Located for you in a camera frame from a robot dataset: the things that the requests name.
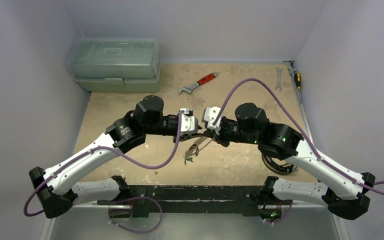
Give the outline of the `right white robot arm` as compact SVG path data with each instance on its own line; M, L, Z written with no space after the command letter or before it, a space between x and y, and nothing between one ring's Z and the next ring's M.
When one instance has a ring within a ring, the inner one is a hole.
M215 142L224 147L231 142L255 144L262 155L285 161L317 179L317 182L300 182L269 176L259 193L264 202L313 203L346 220L355 220L369 210L371 200L359 184L373 187L374 175L329 163L326 156L317 157L301 133L286 124L270 122L266 112L254 103L239 105L234 115L235 120L228 119L221 115L221 108L207 108L202 119Z

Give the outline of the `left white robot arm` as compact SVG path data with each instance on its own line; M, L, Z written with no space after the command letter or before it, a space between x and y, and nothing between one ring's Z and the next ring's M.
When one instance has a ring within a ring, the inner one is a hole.
M201 130L198 119L189 108L181 108L177 114L163 115L164 101L148 95L138 102L135 109L113 124L91 144L61 163L46 169L34 167L29 177L34 187L23 207L27 217L45 214L53 219L66 213L75 205L95 201L126 203L129 191L120 176L101 182L81 183L80 180L106 162L123 157L148 170L166 166L175 156L179 142L198 135ZM148 135L173 137L174 147L168 159L155 166L145 165L126 153L145 143Z

